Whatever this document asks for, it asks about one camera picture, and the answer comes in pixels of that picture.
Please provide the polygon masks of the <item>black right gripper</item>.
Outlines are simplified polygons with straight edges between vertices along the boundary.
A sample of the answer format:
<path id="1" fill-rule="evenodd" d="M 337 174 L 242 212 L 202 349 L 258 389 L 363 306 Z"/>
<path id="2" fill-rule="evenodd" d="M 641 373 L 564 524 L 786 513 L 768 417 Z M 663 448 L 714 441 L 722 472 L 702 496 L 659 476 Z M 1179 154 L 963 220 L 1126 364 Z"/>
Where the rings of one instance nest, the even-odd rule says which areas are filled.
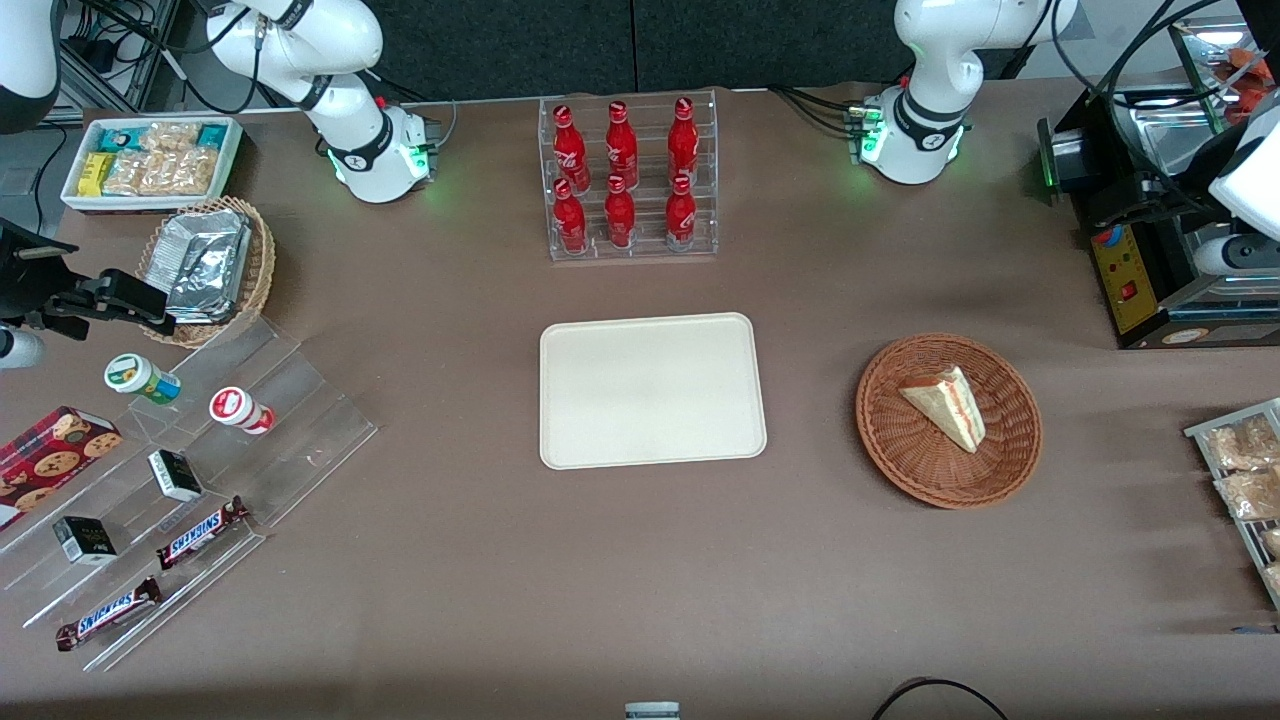
<path id="1" fill-rule="evenodd" d="M 83 341 L 90 323 L 76 315 L 58 316 L 52 301 L 76 293 L 82 275 L 72 272 L 64 256 L 79 247 L 50 240 L 1 222 L 1 319 L 14 327 L 29 325 Z M 166 292 L 119 269 L 100 273 L 96 300 L 108 309 L 142 319 L 140 327 L 161 338 L 172 338 L 177 319 L 166 313 Z"/>

